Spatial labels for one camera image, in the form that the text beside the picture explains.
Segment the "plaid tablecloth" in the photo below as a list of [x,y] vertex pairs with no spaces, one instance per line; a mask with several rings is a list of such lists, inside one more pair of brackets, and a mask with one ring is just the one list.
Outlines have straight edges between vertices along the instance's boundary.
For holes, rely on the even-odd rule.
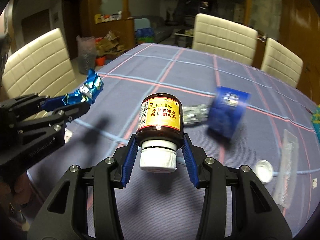
[[[224,147],[202,125],[185,129],[192,143],[230,167],[254,167],[259,160],[268,160],[275,171],[266,185],[272,194],[284,129],[289,130],[299,141],[299,164],[292,204],[283,213],[294,235],[308,221],[320,201],[320,187],[312,187],[312,180],[320,177],[320,150],[305,109],[313,111],[316,105],[298,90],[228,59],[159,44],[142,44],[107,64],[99,74],[103,92],[88,114],[68,124],[71,140],[29,170],[39,199],[50,193],[72,164],[96,165],[126,144],[136,131],[141,102],[149,94],[170,93],[184,106],[209,104],[216,86],[221,85],[251,93],[240,136],[231,147]],[[180,150],[178,157],[183,157]],[[138,152],[129,184],[116,190],[125,239],[195,239],[204,190],[193,187],[182,164],[177,164],[174,173],[152,174],[140,170],[139,163]],[[231,231],[230,204],[229,198],[227,234]],[[91,197],[88,220],[93,221]],[[94,236],[92,225],[89,231]]]

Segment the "finger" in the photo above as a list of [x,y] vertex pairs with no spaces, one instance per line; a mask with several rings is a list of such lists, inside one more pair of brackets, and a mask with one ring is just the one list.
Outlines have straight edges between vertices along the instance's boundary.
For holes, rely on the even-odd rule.
[[31,187],[27,187],[24,190],[22,190],[20,193],[16,193],[13,196],[13,201],[14,203],[23,205],[29,202],[30,197],[31,197]]
[[0,182],[0,195],[9,194],[10,192],[11,192],[11,190],[10,190],[9,185],[4,182]]
[[28,178],[27,173],[25,172],[17,178],[14,184],[14,191],[16,193],[20,193],[26,187],[29,187],[29,185],[30,185],[30,180]]

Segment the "dining chair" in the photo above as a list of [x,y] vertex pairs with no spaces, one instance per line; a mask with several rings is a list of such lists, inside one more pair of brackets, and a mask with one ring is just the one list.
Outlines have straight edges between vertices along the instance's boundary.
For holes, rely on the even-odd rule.
[[192,48],[251,65],[258,32],[244,25],[206,14],[197,14]]
[[[13,53],[5,65],[2,86],[9,98],[38,93],[61,96],[77,86],[76,76],[59,28]],[[40,118],[45,111],[34,115]]]
[[301,76],[303,61],[279,42],[268,38],[261,70],[292,87],[296,87]]

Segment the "coffee table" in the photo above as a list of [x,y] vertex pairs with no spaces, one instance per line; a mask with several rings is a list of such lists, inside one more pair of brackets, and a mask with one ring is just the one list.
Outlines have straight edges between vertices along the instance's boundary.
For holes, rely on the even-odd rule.
[[180,37],[185,37],[187,39],[186,41],[186,48],[192,47],[192,41],[193,41],[193,35],[187,35],[185,34],[186,30],[179,30],[174,34],[174,44],[178,45],[178,41]]

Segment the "bottle label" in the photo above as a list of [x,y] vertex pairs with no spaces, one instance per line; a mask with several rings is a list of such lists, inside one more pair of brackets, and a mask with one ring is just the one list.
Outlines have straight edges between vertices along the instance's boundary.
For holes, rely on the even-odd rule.
[[141,106],[137,130],[149,126],[165,126],[180,131],[179,103],[163,97],[145,101]]

